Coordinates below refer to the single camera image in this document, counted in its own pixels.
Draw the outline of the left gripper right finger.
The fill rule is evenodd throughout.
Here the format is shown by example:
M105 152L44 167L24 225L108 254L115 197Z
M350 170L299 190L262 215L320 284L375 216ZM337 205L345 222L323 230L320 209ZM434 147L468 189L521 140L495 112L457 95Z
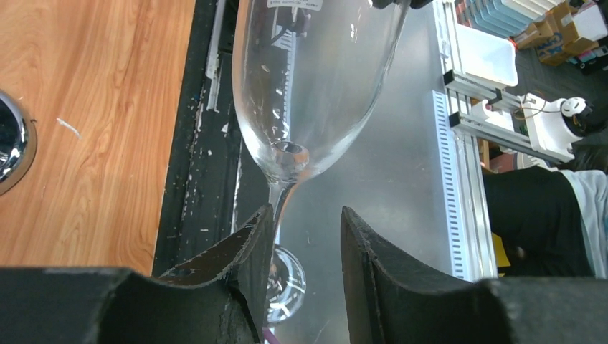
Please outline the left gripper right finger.
M605 343L607 282L499 277L466 282L404 252L353 209L341 214L352 343Z

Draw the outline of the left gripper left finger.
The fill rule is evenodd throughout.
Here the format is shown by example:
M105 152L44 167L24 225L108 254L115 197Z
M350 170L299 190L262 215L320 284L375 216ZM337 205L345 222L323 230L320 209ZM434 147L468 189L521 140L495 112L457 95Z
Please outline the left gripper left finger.
M146 277L116 267L1 270L3 343L261 343L271 206L205 252Z

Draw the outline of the clear glass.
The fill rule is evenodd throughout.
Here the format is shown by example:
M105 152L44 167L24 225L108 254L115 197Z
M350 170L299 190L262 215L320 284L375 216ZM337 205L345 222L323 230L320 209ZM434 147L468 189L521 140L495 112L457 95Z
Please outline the clear glass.
M328 170L367 123L410 1L241 1L232 55L239 128L281 234L302 183Z

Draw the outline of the chrome wine glass rack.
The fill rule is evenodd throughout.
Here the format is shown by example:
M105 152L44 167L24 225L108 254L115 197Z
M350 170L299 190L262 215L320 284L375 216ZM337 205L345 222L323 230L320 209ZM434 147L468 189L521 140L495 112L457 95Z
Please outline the chrome wine glass rack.
M29 171L37 152L34 121L18 100L1 91L1 195Z

